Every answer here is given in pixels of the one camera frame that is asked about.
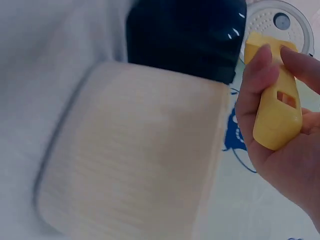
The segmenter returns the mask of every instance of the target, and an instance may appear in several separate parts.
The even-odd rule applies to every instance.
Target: rectangular slot
[[[297,108],[296,100],[292,96],[290,96],[290,95],[288,95],[288,94],[286,94],[284,92],[277,91],[276,92],[276,98],[279,101],[283,102],[284,104],[287,104],[288,106],[290,106],[290,107],[292,107],[294,109]]]

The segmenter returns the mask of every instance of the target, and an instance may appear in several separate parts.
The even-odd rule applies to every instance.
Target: finger
[[[252,76],[256,72],[263,69],[266,65],[272,62],[271,47],[269,44],[263,45],[259,48],[251,62],[245,67],[243,78]]]
[[[243,77],[236,103],[236,118],[244,138],[249,146],[253,138],[253,128],[260,104],[261,93],[274,84],[279,77],[278,65],[267,65],[251,76]]]
[[[309,109],[307,109],[307,108],[304,108],[304,107],[301,108],[301,112],[302,112],[302,115],[312,113],[311,110],[309,110]]]
[[[320,94],[320,61],[283,46],[281,58],[285,67],[309,88]]]
[[[301,133],[310,135],[320,129],[320,112],[309,112],[303,115]]]

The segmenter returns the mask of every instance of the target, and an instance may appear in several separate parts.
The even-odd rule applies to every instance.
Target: white cloth
[[[35,215],[33,186],[77,83],[126,61],[134,0],[3,0],[0,7],[0,239],[62,240]]]

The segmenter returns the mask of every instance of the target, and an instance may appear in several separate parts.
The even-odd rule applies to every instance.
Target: blue cartoon print
[[[231,88],[232,92],[231,95],[237,95],[239,93],[238,90]],[[224,145],[225,149],[223,150],[224,152],[232,150],[233,154],[237,158],[237,160],[241,163],[242,166],[244,166],[248,171],[256,174],[257,172],[250,167],[248,167],[238,156],[236,153],[236,150],[244,150],[247,151],[246,145],[244,138],[241,134],[240,128],[238,126],[237,118],[236,118],[236,110],[235,106],[232,109],[231,114],[229,115],[228,118],[228,124],[227,124],[227,130],[225,134],[225,139],[224,139]]]

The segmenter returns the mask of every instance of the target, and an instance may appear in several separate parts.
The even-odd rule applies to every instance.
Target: yellow holder
[[[262,146],[276,151],[296,137],[302,128],[296,79],[285,68],[280,55],[282,46],[296,52],[298,50],[292,42],[252,32],[245,43],[244,63],[248,64],[265,44],[270,44],[273,61],[280,63],[280,75],[276,83],[265,89],[261,95],[253,138]]]

